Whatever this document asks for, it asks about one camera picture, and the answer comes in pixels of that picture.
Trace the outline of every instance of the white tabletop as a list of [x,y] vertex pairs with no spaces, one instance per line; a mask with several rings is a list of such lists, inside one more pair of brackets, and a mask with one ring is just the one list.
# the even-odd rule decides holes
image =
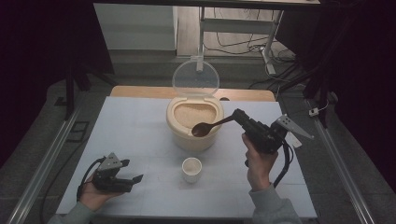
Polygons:
[[[59,205],[57,214],[66,214],[76,204],[76,190],[88,167],[115,152],[120,160],[130,160],[117,178],[144,175],[130,193],[111,199],[98,213],[117,217],[250,218],[254,205],[245,166],[243,129],[236,122],[223,124],[215,144],[205,152],[191,154],[175,145],[166,123],[168,99],[107,97],[91,138]],[[251,118],[270,125],[280,115],[275,102],[221,102],[225,116],[236,108]],[[197,157],[203,173],[195,184],[186,183],[181,163]],[[284,164],[283,150],[271,172],[274,181]],[[316,217],[304,177],[294,158],[289,171],[276,188],[290,198],[300,217]]]

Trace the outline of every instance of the paper cup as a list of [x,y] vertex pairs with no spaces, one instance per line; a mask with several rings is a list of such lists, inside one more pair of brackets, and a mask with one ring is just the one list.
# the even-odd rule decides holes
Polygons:
[[188,183],[193,184],[197,182],[201,176],[202,164],[196,158],[187,158],[183,161],[181,168],[183,170],[183,178]]

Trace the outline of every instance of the clear plastic lid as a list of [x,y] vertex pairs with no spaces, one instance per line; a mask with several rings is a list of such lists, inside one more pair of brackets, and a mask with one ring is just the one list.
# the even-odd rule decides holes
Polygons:
[[205,61],[190,60],[176,69],[172,84],[181,95],[209,96],[219,89],[219,74]]

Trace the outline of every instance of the brown spoon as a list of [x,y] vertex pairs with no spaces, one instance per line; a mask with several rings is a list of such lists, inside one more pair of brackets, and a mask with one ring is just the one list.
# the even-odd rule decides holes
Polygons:
[[218,125],[220,125],[222,123],[231,121],[231,120],[233,120],[233,116],[227,117],[227,118],[222,119],[222,120],[220,120],[220,121],[218,121],[216,123],[213,123],[213,124],[208,124],[208,123],[202,122],[202,123],[196,124],[192,128],[191,133],[195,137],[204,137],[204,136],[207,136],[210,133],[210,130],[212,130],[213,127],[218,126]]

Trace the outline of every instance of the human hand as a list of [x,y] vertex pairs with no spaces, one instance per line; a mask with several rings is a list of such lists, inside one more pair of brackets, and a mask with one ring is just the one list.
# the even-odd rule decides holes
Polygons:
[[270,186],[269,174],[274,166],[278,153],[264,154],[259,153],[253,143],[248,139],[248,136],[242,134],[242,140],[247,146],[247,181],[249,182],[252,191],[259,191],[267,189]]
[[101,208],[107,200],[120,196],[123,192],[106,192],[97,189],[92,183],[93,175],[94,173],[84,183],[79,201],[95,212]]

